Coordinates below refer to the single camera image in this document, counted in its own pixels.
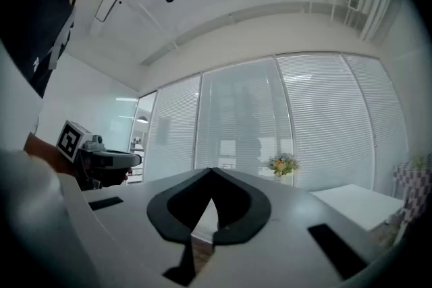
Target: black t-shirt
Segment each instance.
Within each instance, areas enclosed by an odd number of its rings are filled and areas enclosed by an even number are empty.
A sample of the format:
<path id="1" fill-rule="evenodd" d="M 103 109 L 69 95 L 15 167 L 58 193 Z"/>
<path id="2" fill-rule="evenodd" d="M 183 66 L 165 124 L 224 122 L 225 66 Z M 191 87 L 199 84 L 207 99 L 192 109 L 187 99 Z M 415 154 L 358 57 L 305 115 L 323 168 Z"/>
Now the black t-shirt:
<path id="1" fill-rule="evenodd" d="M 72 10 L 70 0 L 1 0 L 1 40 L 41 97 L 51 75 L 48 52 Z"/>

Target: checkered fabric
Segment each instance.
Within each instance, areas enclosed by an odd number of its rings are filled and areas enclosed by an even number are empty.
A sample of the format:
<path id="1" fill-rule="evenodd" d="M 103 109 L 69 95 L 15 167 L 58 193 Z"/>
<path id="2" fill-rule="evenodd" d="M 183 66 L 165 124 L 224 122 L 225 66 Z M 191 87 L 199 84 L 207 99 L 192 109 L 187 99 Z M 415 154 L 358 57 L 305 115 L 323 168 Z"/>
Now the checkered fabric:
<path id="1" fill-rule="evenodd" d="M 404 213 L 402 224 L 407 224 L 419 217 L 425 211 L 428 194 L 432 190 L 432 154 L 425 157 L 421 169 L 410 161 L 398 165 L 393 173 L 395 183 L 406 191 L 406 200 L 401 212 Z"/>

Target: white shirt sleeve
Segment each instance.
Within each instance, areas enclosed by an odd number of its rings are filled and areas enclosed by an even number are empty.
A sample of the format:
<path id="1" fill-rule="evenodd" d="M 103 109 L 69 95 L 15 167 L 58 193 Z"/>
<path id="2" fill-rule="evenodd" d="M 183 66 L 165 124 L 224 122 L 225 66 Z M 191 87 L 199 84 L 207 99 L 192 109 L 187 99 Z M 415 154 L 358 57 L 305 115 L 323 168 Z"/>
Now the white shirt sleeve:
<path id="1" fill-rule="evenodd" d="M 0 41 L 0 149 L 22 150 L 38 123 L 43 101 Z"/>

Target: white desk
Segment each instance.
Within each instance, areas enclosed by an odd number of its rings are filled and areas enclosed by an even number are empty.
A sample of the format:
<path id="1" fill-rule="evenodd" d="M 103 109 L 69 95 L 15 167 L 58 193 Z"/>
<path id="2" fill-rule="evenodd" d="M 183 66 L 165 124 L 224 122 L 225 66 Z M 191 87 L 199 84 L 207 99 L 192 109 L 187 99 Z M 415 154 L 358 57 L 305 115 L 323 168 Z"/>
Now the white desk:
<path id="1" fill-rule="evenodd" d="M 356 185 L 346 185 L 312 194 L 367 231 L 385 222 L 388 216 L 399 211 L 404 204 L 403 200 Z"/>

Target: window blind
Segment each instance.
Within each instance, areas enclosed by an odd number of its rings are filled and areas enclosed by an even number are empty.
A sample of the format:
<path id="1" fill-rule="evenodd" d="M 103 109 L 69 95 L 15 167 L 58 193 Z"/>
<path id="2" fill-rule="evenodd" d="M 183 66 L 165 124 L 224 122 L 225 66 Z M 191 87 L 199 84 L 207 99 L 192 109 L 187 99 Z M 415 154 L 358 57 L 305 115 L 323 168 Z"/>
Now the window blind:
<path id="1" fill-rule="evenodd" d="M 151 118 L 144 181 L 192 169 L 200 76 L 159 89 Z"/>
<path id="2" fill-rule="evenodd" d="M 346 61 L 360 84 L 371 116 L 376 145 L 374 190 L 390 195 L 393 168 L 408 160 L 402 109 L 379 60 L 348 56 Z"/>
<path id="3" fill-rule="evenodd" d="M 254 175 L 276 154 L 292 153 L 286 99 L 273 58 L 202 75 L 195 167 Z"/>
<path id="4" fill-rule="evenodd" d="M 371 188 L 373 136 L 365 100 L 346 62 L 332 53 L 285 55 L 277 61 L 294 120 L 296 186 Z"/>

